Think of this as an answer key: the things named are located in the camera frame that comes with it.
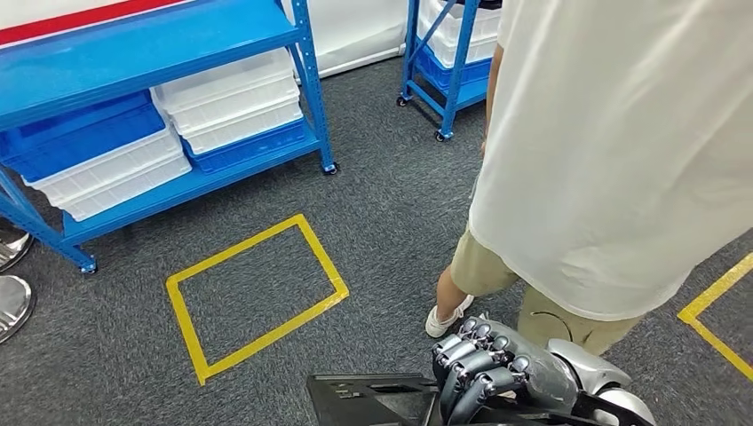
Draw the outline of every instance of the chrome base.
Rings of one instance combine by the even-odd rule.
[[[24,325],[36,303],[27,282],[13,275],[0,276],[0,343]]]
[[[34,238],[0,217],[0,272],[15,265],[31,247]]]

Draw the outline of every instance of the white t-shirt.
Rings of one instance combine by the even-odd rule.
[[[594,320],[753,225],[753,1],[505,0],[473,236]]]

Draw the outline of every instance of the gray carpet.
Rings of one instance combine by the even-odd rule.
[[[314,425],[306,375],[429,375],[424,315],[464,228],[484,117],[482,106],[462,111],[455,138],[439,144],[436,124],[394,105],[399,80],[396,59],[324,81],[342,166],[334,177],[310,155],[89,242],[100,266],[92,276],[35,245],[12,270],[36,285],[39,301],[28,324],[0,345],[0,424]],[[297,213],[351,296],[200,387],[165,280]],[[660,424],[753,424],[751,382],[677,318],[751,251],[753,233],[722,249],[608,353],[635,378],[632,389]],[[748,362],[750,284],[747,277],[701,316]],[[181,289],[214,361],[331,286],[290,230]],[[515,288],[479,300],[471,314],[514,323],[519,298]]]

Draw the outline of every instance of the khaki shorts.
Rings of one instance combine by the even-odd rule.
[[[473,296],[504,290],[518,279],[518,275],[499,256],[481,246],[468,229],[457,243],[450,275],[458,288]],[[601,355],[621,340],[641,318],[597,321],[579,317],[527,284],[518,316],[518,332],[542,346],[549,339],[558,338],[575,342],[586,351]]]

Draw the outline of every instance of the blue plastic bin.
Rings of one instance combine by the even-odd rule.
[[[183,148],[196,168],[204,173],[214,173],[302,140],[305,138],[304,126],[305,118],[301,118],[200,155],[194,154],[184,139]]]
[[[432,51],[432,48],[428,44],[416,55],[416,65],[421,74],[434,87],[441,91],[449,89],[452,68],[445,68],[434,56],[434,51]],[[478,80],[488,78],[491,69],[491,58],[465,64],[460,74],[460,84],[477,82]]]
[[[140,91],[0,133],[0,162],[35,182],[164,128]]]

